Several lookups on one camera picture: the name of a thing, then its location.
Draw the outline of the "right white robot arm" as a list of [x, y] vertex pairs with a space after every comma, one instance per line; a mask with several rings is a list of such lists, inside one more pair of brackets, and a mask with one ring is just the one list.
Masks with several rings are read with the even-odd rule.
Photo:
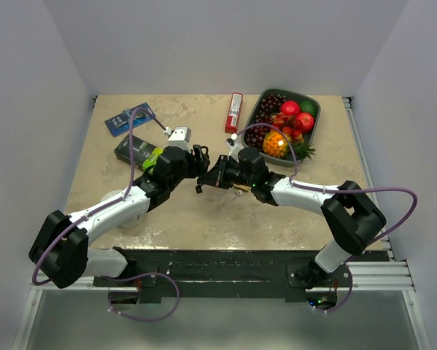
[[222, 155], [205, 175], [197, 179], [196, 192], [204, 185], [228, 189], [235, 184], [249, 187], [261, 203], [290, 206], [325, 218], [332, 240], [316, 255], [310, 279], [320, 287], [336, 277], [336, 269], [350, 257], [363, 253], [386, 224], [374, 202], [355, 182], [323, 187], [270, 171], [255, 148], [241, 149], [237, 157]]

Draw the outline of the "brass padlock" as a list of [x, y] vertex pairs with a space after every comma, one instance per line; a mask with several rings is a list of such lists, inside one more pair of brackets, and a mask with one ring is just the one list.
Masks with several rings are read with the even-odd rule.
[[250, 187], [248, 186], [244, 186], [244, 185], [240, 185], [240, 184], [234, 184], [233, 187], [237, 190], [242, 190], [244, 192], [249, 192], [250, 191]]

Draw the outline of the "black padlock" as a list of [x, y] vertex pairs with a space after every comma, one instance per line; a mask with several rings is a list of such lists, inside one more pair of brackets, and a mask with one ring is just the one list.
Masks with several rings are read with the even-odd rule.
[[199, 147], [199, 164], [201, 172], [205, 174], [210, 165], [209, 148], [207, 146]]

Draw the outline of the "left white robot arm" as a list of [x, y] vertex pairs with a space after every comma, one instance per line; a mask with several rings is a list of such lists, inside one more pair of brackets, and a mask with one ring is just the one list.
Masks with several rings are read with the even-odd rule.
[[131, 284], [136, 269], [120, 250], [92, 249], [90, 245], [112, 228], [163, 204], [182, 180], [204, 175], [209, 164], [205, 146], [195, 144], [190, 151], [168, 146], [151, 171], [117, 195], [71, 214], [50, 213], [29, 252], [35, 264], [33, 284], [41, 284], [39, 272], [60, 289], [83, 276], [107, 276], [120, 286]]

